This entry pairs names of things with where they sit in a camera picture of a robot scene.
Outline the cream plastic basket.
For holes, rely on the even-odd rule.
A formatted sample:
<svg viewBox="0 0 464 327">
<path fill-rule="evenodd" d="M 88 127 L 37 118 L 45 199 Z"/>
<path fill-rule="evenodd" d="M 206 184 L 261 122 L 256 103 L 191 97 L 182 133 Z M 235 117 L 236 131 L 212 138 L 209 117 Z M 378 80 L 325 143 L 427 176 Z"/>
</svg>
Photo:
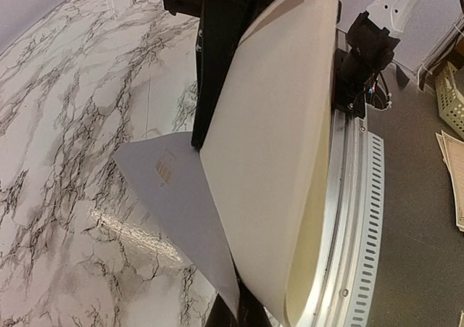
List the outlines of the cream plastic basket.
<svg viewBox="0 0 464 327">
<path fill-rule="evenodd" d="M 434 85 L 440 118 L 463 138 L 463 69 L 445 62 Z"/>
</svg>

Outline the front aluminium rail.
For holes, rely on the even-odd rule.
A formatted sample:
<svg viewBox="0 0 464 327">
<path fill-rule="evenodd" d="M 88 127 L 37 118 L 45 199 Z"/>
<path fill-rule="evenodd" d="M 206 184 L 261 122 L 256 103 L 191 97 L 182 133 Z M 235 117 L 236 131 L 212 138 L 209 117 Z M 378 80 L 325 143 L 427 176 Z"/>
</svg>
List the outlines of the front aluminium rail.
<svg viewBox="0 0 464 327">
<path fill-rule="evenodd" d="M 384 216 L 384 141 L 367 121 L 331 116 L 326 206 L 315 280 L 299 326 L 366 326 Z"/>
</svg>

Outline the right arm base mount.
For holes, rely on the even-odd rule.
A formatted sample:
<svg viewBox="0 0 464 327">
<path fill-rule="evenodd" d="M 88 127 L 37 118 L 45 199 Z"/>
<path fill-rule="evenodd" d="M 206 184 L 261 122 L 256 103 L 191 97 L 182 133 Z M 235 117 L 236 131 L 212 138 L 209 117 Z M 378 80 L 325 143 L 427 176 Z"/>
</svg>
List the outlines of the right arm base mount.
<svg viewBox="0 0 464 327">
<path fill-rule="evenodd" d="M 351 25 L 346 40 L 350 50 L 335 52 L 333 100 L 338 110 L 363 119 L 368 91 L 394 58 L 400 42 L 387 28 L 378 27 L 368 12 L 360 13 Z"/>
</svg>

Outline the certificate papers on floor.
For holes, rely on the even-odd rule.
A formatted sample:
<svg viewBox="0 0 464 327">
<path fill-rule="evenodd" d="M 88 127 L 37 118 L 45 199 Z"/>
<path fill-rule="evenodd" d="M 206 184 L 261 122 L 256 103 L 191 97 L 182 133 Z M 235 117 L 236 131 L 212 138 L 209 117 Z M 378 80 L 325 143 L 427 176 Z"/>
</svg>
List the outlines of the certificate papers on floor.
<svg viewBox="0 0 464 327">
<path fill-rule="evenodd" d="M 436 139 L 452 182 L 456 226 L 463 232 L 463 142 L 444 131 Z"/>
</svg>

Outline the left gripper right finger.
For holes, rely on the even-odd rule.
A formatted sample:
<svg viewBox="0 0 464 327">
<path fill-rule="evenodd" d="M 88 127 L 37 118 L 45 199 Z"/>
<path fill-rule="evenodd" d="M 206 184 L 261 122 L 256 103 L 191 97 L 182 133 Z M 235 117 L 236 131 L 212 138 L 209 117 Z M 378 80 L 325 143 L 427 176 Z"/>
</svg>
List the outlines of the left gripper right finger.
<svg viewBox="0 0 464 327">
<path fill-rule="evenodd" d="M 271 327 L 270 316 L 263 305 L 239 278 L 239 327 Z"/>
</svg>

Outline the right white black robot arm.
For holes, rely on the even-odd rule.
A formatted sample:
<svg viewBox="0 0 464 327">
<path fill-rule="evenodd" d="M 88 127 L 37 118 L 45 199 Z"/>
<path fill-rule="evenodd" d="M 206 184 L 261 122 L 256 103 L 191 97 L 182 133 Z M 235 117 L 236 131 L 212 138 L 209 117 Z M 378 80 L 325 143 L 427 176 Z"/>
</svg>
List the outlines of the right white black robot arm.
<svg viewBox="0 0 464 327">
<path fill-rule="evenodd" d="M 198 97 L 191 145 L 200 150 L 215 111 L 232 58 L 245 30 L 277 0 L 163 0 L 172 15 L 199 18 L 196 37 Z M 374 0 L 350 26 L 349 51 L 337 49 L 335 107 L 353 117 L 365 117 L 382 71 L 420 0 Z"/>
</svg>

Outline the grey envelope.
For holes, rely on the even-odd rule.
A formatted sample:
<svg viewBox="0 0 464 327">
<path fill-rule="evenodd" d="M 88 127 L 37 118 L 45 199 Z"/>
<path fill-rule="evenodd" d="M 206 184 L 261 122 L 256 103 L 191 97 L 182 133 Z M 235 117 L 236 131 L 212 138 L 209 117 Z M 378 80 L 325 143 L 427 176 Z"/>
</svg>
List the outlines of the grey envelope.
<svg viewBox="0 0 464 327">
<path fill-rule="evenodd" d="M 145 209 L 236 313 L 236 271 L 191 133 L 126 143 L 113 158 Z"/>
</svg>

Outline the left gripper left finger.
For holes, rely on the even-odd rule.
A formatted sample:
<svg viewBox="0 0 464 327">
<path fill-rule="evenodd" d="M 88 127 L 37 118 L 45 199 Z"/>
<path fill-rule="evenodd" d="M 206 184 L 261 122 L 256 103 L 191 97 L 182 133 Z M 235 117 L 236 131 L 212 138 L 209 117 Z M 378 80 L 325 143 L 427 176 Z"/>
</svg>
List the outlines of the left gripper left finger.
<svg viewBox="0 0 464 327">
<path fill-rule="evenodd" d="M 205 327 L 238 327 L 238 321 L 218 294 L 210 310 Z"/>
</svg>

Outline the cream paper letter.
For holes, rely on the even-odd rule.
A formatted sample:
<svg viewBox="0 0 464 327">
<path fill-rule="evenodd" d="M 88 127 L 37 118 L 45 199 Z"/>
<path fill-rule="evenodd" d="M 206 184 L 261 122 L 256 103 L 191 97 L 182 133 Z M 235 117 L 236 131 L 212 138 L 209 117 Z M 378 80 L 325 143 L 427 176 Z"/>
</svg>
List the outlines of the cream paper letter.
<svg viewBox="0 0 464 327">
<path fill-rule="evenodd" d="M 276 0 L 239 42 L 200 157 L 236 269 L 303 321 L 323 232 L 339 0 Z"/>
</svg>

